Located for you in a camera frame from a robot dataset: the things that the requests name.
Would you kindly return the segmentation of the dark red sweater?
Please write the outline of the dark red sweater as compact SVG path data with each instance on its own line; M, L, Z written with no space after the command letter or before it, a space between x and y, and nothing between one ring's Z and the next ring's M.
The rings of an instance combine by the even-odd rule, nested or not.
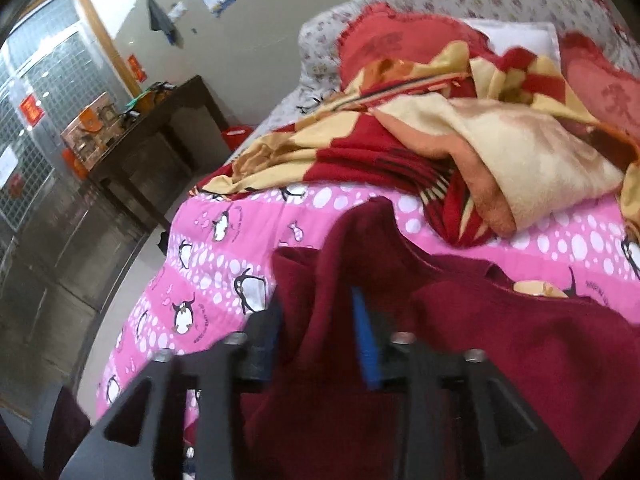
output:
M203 356L199 479L634 479L639 329L410 243L384 198L281 246L258 339Z

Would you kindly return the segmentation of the pink penguin quilt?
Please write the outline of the pink penguin quilt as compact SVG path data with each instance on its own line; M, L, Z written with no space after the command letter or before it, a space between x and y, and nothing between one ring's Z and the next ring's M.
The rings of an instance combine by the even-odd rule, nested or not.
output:
M338 217L380 195L363 184L293 184L232 204L199 195L171 222L165 260L130 304L96 386L102 415L160 349L203 350L265 307L278 247L320 247ZM549 214L514 237L465 249L513 281L543 281L639 319L639 249L612 196Z

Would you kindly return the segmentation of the red and yellow blanket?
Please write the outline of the red and yellow blanket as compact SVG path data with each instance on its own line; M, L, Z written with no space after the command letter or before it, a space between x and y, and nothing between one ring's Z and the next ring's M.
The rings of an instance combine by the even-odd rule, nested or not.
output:
M637 140L594 114L548 58L522 48L482 55L457 40L425 64L371 62L203 188L235 198L312 182L413 194L454 247L509 237L608 194L627 236L639 236Z

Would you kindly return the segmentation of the dark wooden side table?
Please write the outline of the dark wooden side table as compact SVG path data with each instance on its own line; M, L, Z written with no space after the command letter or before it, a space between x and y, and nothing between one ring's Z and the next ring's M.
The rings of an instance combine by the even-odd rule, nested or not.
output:
M92 167L89 180L141 231L167 230L165 211L149 190L175 198L187 180L222 165L231 154L222 138L228 127L204 78L195 75L137 118Z

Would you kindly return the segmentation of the red plastic basin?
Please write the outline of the red plastic basin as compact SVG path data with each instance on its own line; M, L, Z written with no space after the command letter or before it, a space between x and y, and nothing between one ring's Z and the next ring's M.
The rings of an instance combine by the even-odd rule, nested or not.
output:
M254 132L254 128L248 125L236 125L221 131L222 140L232 152L237 150L242 143Z

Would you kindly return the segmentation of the right red heart pillow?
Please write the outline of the right red heart pillow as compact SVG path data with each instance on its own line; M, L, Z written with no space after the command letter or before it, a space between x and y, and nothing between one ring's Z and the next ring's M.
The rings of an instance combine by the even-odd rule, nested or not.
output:
M639 140L639 79L608 62L580 32L560 40L562 72L588 112Z

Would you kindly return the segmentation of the red heart pillow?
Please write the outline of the red heart pillow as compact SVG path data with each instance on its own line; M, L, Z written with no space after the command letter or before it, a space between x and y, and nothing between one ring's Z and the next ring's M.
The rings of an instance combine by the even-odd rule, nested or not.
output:
M588 112L639 140L639 79L608 62L580 32L560 40L562 72Z
M400 12L387 3L371 4L337 39L341 88L371 62L396 58L427 64L457 40L472 53L492 54L488 37L465 22L442 14Z

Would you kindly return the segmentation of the white pillow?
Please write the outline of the white pillow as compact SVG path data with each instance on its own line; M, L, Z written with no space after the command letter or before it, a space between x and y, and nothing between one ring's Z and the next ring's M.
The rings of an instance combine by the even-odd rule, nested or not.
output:
M544 55L561 67L559 37L549 22L502 22L484 18L462 18L462 22L488 38L491 50L503 55L507 50L521 47L536 55Z

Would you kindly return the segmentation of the left red heart pillow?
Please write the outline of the left red heart pillow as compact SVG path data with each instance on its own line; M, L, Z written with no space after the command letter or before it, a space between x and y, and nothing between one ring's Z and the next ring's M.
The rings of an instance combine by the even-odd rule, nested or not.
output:
M465 22L442 14L400 12L387 3L371 4L337 39L341 88L371 62L396 58L427 64L457 40L472 53L492 54L488 37Z

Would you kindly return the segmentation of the floral padded headboard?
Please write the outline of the floral padded headboard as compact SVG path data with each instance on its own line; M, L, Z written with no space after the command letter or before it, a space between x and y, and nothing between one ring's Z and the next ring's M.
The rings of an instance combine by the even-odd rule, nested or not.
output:
M588 36L616 67L633 75L639 71L638 36L628 30L612 0L347 0L320 12L300 28L299 83L258 126L258 132L265 133L311 112L337 88L337 38L363 8L377 2L401 12L548 22L560 35L578 30Z

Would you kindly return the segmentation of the dark cloth hanging on wall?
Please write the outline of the dark cloth hanging on wall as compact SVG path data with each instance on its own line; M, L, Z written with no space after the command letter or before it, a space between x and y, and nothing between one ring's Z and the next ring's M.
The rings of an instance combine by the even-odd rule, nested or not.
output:
M149 14L149 26L152 32L161 32L173 47L182 47L181 36L177 27L156 0L146 0Z

